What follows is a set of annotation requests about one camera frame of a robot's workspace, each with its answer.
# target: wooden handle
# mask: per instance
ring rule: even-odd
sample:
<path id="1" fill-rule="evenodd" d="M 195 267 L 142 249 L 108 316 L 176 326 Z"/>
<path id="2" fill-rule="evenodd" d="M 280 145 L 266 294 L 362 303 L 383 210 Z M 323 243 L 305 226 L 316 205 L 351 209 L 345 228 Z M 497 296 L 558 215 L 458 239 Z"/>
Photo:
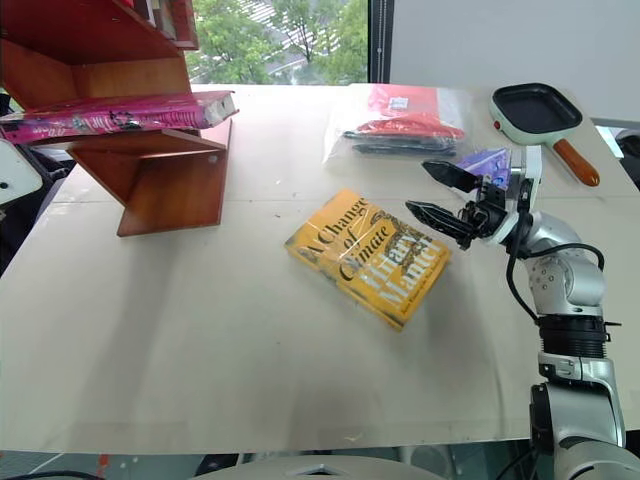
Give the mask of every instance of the wooden handle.
<path id="1" fill-rule="evenodd" d="M 554 143 L 553 149 L 582 183 L 590 187 L 597 187 L 600 184 L 598 171 L 566 139 L 563 138 Z"/>

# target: table surface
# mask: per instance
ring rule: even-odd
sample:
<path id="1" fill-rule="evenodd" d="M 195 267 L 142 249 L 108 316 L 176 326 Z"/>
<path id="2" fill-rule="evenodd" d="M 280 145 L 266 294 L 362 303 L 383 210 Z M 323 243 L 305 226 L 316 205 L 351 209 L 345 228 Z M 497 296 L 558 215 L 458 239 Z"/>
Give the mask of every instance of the table surface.
<path id="1" fill-rule="evenodd" d="M 123 208 L 81 168 L 0 279 L 0 448 L 213 453 L 527 437 L 537 329 L 476 242 L 402 333 L 291 258 L 284 241 L 344 187 L 418 226 L 407 199 L 461 202 L 406 160 L 322 165 L 339 87 L 237 87 L 222 224 L 115 235 Z M 493 130 L 472 92 L 474 137 Z M 635 186 L 585 120 L 582 186 L 546 151 L 537 208 L 607 257 L 604 308 L 628 428 L 640 428 Z M 524 268 L 516 281 L 525 298 Z"/>

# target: black pan surface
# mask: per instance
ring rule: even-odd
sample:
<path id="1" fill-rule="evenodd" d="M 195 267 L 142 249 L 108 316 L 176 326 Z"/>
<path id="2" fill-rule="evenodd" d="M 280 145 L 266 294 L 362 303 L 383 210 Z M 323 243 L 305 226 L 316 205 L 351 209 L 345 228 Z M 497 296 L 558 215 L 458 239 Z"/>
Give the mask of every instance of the black pan surface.
<path id="1" fill-rule="evenodd" d="M 582 114 L 555 88 L 543 83 L 511 85 L 496 90 L 493 101 L 518 130 L 552 133 L 577 127 Z"/>

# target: wooden bookshelf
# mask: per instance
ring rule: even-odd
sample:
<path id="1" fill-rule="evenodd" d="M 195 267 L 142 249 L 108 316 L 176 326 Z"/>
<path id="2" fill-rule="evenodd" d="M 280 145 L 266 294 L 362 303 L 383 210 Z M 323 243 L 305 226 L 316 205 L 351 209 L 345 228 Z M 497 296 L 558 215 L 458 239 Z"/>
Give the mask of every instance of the wooden bookshelf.
<path id="1" fill-rule="evenodd" d="M 176 46 L 197 48 L 188 3 L 176 2 L 174 15 L 183 10 L 174 43 L 119 0 L 2 0 L 2 85 L 25 109 L 88 97 L 188 93 Z M 204 138 L 163 130 L 59 143 L 125 206 L 118 234 L 133 235 L 220 222 L 230 132 L 229 120 Z"/>

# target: tree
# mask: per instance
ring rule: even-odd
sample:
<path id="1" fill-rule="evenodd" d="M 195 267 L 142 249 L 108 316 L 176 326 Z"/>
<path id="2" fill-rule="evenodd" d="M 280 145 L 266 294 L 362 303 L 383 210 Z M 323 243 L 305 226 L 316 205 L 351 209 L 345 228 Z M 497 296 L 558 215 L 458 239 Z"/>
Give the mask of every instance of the tree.
<path id="1" fill-rule="evenodd" d="M 330 25 L 339 45 L 319 60 L 325 80 L 346 85 L 367 81 L 367 0 L 349 0 Z"/>
<path id="2" fill-rule="evenodd" d="M 323 41 L 329 24 L 340 10 L 339 0 L 273 0 L 271 21 L 291 42 L 289 51 L 304 56 L 308 64 L 330 43 Z"/>
<path id="3" fill-rule="evenodd" d="M 200 50 L 187 53 L 197 83 L 272 83 L 265 65 L 281 47 L 238 0 L 194 0 Z"/>

